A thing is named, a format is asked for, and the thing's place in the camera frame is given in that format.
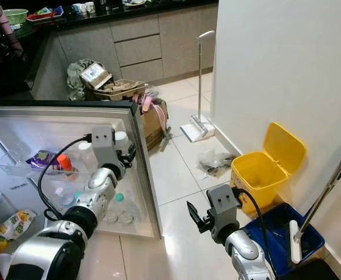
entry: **snack bag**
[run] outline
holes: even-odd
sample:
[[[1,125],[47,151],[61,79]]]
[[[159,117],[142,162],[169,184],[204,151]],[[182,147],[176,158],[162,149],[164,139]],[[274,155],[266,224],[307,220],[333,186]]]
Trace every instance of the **snack bag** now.
[[[49,152],[47,150],[39,150],[31,159],[28,159],[26,163],[30,164],[31,168],[41,171],[49,164],[49,162],[55,155],[55,153]],[[62,170],[62,168],[58,161],[55,159],[48,170],[49,171],[46,172],[46,174],[52,174],[52,170]]]
[[[19,238],[30,226],[36,214],[31,210],[22,210],[11,216],[0,225],[0,253],[9,242]]]

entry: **robotic hand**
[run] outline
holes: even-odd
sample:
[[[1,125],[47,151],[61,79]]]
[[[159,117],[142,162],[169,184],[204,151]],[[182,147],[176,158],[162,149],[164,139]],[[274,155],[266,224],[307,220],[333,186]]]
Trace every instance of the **robotic hand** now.
[[[239,229],[236,209],[240,203],[231,187],[225,184],[212,188],[206,193],[212,208],[207,210],[207,216],[203,219],[199,217],[197,209],[187,201],[189,214],[200,233],[210,230],[212,239],[224,246],[226,253],[232,258],[239,279],[272,280],[265,265],[263,249]]]
[[[125,175],[125,167],[135,156],[114,149],[114,130],[93,129],[92,146],[99,168],[85,185],[76,204],[61,220],[38,232],[15,251],[6,280],[75,280],[87,240],[106,214],[114,197],[117,179]]]

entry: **kitchen counter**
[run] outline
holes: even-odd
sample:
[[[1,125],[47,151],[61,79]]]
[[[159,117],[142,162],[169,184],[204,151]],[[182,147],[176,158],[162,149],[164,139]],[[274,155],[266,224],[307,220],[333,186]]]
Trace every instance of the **kitchen counter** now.
[[[78,29],[98,23],[108,23],[215,3],[218,3],[218,0],[153,0],[144,5],[130,8],[121,3],[116,3],[111,4],[109,10],[96,7],[96,13],[91,15],[75,13],[71,7],[65,7],[64,15],[60,19],[37,25],[26,22],[22,29],[16,32],[16,35],[27,54],[27,61],[6,63],[0,66],[0,97],[8,98],[14,93],[32,89],[52,31]]]

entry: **floor mop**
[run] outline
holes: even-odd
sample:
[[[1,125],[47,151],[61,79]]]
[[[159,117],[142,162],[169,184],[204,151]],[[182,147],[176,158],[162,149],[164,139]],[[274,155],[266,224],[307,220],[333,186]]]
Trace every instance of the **floor mop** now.
[[[201,114],[201,79],[202,79],[202,41],[215,34],[214,30],[205,32],[198,37],[199,43],[199,110],[198,115],[192,115],[190,124],[181,126],[181,130],[190,142],[196,142],[215,134],[215,127]]]
[[[301,236],[303,235],[306,227],[309,225],[311,218],[314,216],[315,212],[319,208],[320,204],[324,198],[329,194],[332,188],[336,185],[338,180],[341,178],[341,162],[339,163],[336,170],[333,172],[332,177],[328,181],[326,187],[324,188],[321,195],[314,202],[313,206],[310,208],[306,215],[304,223],[298,228],[297,221],[291,220],[289,223],[289,238],[290,238],[290,251],[291,251],[291,261],[294,264],[298,264],[302,259],[301,251]]]

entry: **purple snack package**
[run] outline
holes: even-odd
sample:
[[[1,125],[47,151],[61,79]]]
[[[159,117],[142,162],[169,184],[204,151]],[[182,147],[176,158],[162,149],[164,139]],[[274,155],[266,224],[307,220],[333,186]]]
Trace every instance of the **purple snack package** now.
[[[30,164],[31,168],[42,170],[48,165],[48,163],[55,155],[56,153],[49,152],[47,150],[39,150],[31,159],[28,159],[26,163]],[[62,170],[62,168],[58,161],[55,159],[48,170]]]

